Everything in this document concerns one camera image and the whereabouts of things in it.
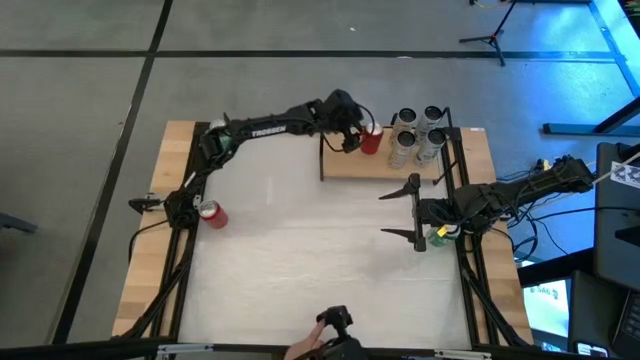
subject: red can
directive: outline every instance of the red can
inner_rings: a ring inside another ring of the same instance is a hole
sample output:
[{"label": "red can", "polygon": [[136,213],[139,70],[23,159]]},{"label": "red can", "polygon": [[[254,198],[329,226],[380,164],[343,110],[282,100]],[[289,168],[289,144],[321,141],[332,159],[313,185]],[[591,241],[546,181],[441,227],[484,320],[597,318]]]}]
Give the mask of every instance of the red can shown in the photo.
[{"label": "red can", "polygon": [[224,209],[217,201],[203,201],[200,203],[198,210],[200,212],[200,218],[214,229],[222,229],[227,225],[227,222],[229,222],[227,213],[224,212]]},{"label": "red can", "polygon": [[363,153],[369,155],[373,155],[378,152],[383,133],[384,129],[380,124],[376,124],[374,127],[373,123],[368,123],[364,127],[364,131],[362,132],[362,139],[360,140],[360,150],[362,150]]}]

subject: tripod stand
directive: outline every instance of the tripod stand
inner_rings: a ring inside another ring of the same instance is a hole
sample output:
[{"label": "tripod stand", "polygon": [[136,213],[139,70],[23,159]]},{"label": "tripod stand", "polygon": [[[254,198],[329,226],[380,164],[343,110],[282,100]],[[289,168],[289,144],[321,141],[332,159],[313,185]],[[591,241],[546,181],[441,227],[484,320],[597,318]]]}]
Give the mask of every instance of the tripod stand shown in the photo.
[{"label": "tripod stand", "polygon": [[511,6],[509,6],[509,10],[507,10],[507,13],[504,14],[504,17],[502,18],[502,21],[500,21],[500,25],[498,25],[498,28],[496,29],[496,31],[493,32],[493,34],[491,34],[489,36],[480,36],[480,37],[475,37],[475,38],[460,39],[459,40],[460,43],[467,43],[467,42],[472,42],[472,41],[482,41],[484,43],[489,44],[489,46],[491,46],[492,48],[496,49],[496,51],[498,52],[498,57],[500,58],[500,66],[505,66],[504,56],[502,56],[502,50],[500,50],[500,44],[498,44],[498,35],[500,35],[503,32],[502,26],[504,26],[504,23],[507,21],[507,18],[509,17],[509,14],[511,14],[511,10],[513,10],[513,7],[516,6],[516,2],[517,2],[517,0],[511,0]]}]

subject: concrete floor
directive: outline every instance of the concrete floor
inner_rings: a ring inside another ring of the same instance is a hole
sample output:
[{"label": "concrete floor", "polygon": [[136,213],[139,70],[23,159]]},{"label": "concrete floor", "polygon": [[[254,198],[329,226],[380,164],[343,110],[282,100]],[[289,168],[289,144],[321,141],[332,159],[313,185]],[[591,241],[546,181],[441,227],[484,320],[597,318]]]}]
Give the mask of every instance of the concrete floor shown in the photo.
[{"label": "concrete floor", "polygon": [[[640,80],[640,41],[615,0],[596,3]],[[161,8],[161,0],[4,1],[0,49],[147,49]],[[488,35],[504,11],[466,0],[185,0],[173,4],[160,48],[487,50],[457,39]],[[585,5],[518,4],[505,30],[506,51],[608,51]],[[141,65],[136,58],[0,57],[0,211],[41,227],[32,236],[0,232],[1,347],[46,341]],[[110,335],[127,243],[140,219],[126,202],[148,189],[168,120],[278,112],[335,88],[349,91],[384,123],[401,107],[450,106],[456,125],[487,129],[499,175],[564,154],[592,162],[598,142],[637,141],[539,131],[545,122],[598,123],[633,99],[608,60],[508,60],[501,68],[494,59],[157,59],[70,340]],[[593,201],[593,193],[574,196],[540,214]],[[572,225],[580,221],[592,224],[593,214],[546,223],[560,246],[577,251],[593,243],[592,227]],[[521,225],[511,234],[518,240],[529,232]],[[535,256],[559,255],[543,235]]]}]

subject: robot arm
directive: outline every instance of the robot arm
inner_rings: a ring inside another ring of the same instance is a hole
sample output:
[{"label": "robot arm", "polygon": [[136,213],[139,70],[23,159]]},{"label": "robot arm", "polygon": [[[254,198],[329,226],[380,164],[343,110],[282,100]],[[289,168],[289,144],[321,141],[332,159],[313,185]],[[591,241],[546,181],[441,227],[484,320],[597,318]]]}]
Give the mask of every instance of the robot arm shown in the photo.
[{"label": "robot arm", "polygon": [[382,229],[406,237],[416,251],[426,251],[422,225],[461,226],[465,233],[482,235],[503,214],[518,217],[518,208],[559,192],[586,192],[593,188],[594,176],[582,160],[565,156],[543,173],[515,182],[465,185],[451,199],[420,199],[420,175],[411,174],[401,190],[381,200],[405,195],[413,197],[414,230]]},{"label": "robot arm", "polygon": [[200,137],[205,169],[180,189],[171,192],[164,201],[169,225],[174,229],[184,229],[197,223],[197,195],[207,176],[231,160],[245,141],[281,133],[309,136],[342,133],[342,151],[349,153],[360,147],[362,119],[360,106],[343,90],[333,91],[324,102],[312,100],[278,115],[229,120],[225,114],[224,120],[214,121]]}]

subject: white tabletop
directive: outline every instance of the white tabletop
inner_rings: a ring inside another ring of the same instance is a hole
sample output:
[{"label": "white tabletop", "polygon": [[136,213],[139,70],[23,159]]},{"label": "white tabletop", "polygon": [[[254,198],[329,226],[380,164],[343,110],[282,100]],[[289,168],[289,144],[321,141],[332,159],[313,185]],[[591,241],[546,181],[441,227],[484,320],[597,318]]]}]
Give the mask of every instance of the white tabletop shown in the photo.
[{"label": "white tabletop", "polygon": [[[317,137],[253,140],[209,177],[205,199],[229,224],[200,223],[179,340],[290,345],[346,305],[365,347],[469,349],[453,246],[416,253],[381,232],[412,229],[409,198],[377,200],[403,182],[321,182],[318,152]],[[446,190],[424,183],[421,194]]]}]

